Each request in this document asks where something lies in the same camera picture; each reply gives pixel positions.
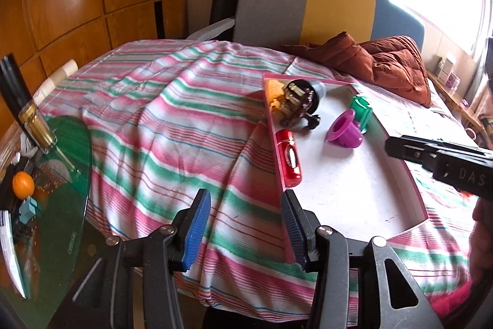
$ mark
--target purple cup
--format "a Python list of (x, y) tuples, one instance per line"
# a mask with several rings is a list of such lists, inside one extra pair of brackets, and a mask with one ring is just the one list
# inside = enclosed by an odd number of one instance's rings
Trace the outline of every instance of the purple cup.
[(363, 142), (363, 135), (358, 122), (354, 121), (354, 110), (343, 112), (330, 126), (325, 140), (336, 142), (347, 148), (358, 148)]

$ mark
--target pink and green stripes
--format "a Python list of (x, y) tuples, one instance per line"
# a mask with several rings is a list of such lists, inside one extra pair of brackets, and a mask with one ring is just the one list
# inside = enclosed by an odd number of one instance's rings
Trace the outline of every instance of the pink and green stripes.
[[(107, 235), (142, 237), (171, 222), (198, 188), (207, 188), (206, 235), (197, 262), (177, 276), (178, 288), (204, 305), (280, 322), (307, 316), (316, 275), (283, 262), (261, 94), (268, 71), (355, 83), (390, 133), (426, 137), (438, 116), (282, 52), (171, 40), (132, 42), (99, 57), (61, 83), (42, 109), (78, 116), (91, 130), (88, 220)], [(433, 110), (447, 115), (437, 102)], [(457, 123), (440, 122), (445, 140), (469, 141)], [(425, 293), (439, 298), (467, 280), (474, 200), (436, 183), (419, 166), (410, 169), (430, 220), (390, 243)], [(355, 323), (354, 273), (350, 286), (349, 322)]]

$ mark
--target blue panel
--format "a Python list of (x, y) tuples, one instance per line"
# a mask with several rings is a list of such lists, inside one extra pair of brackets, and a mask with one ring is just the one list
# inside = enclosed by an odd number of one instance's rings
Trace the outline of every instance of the blue panel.
[(411, 37), (421, 50), (425, 37), (425, 27), (418, 19), (389, 0), (376, 0), (371, 39), (378, 40), (394, 35)]
[(202, 243), (202, 238), (204, 237), (204, 232), (206, 230), (207, 221), (210, 215), (210, 193), (208, 190), (201, 188), (198, 191), (190, 210), (195, 214), (193, 215), (193, 220), (190, 223), (190, 227), (184, 241), (185, 250), (183, 253), (183, 259), (181, 260), (183, 272), (190, 269), (192, 264), (197, 259), (200, 244)]

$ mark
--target hand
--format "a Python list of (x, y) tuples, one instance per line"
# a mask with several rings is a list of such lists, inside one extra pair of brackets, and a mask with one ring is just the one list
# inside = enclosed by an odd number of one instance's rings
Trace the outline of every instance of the hand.
[(486, 269), (493, 268), (493, 235), (483, 223), (483, 200), (478, 202), (472, 212), (476, 221), (471, 237), (469, 237), (469, 270), (473, 284), (478, 284)]

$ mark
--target metal screw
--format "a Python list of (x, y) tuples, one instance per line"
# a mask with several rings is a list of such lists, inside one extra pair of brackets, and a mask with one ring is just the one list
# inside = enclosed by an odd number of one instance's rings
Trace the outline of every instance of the metal screw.
[(120, 242), (120, 238), (118, 236), (109, 236), (106, 239), (106, 244), (109, 246), (117, 245)]
[(173, 234), (174, 233), (174, 226), (173, 225), (164, 225), (159, 228), (159, 233), (167, 235), (167, 234)]
[(320, 226), (318, 229), (317, 229), (317, 232), (319, 233), (319, 235), (321, 236), (329, 236), (331, 235), (332, 233), (334, 233), (334, 230), (332, 230), (332, 227), (330, 226)]
[(387, 240), (383, 237), (376, 236), (373, 238), (373, 244), (375, 244), (377, 247), (385, 247), (387, 244)]

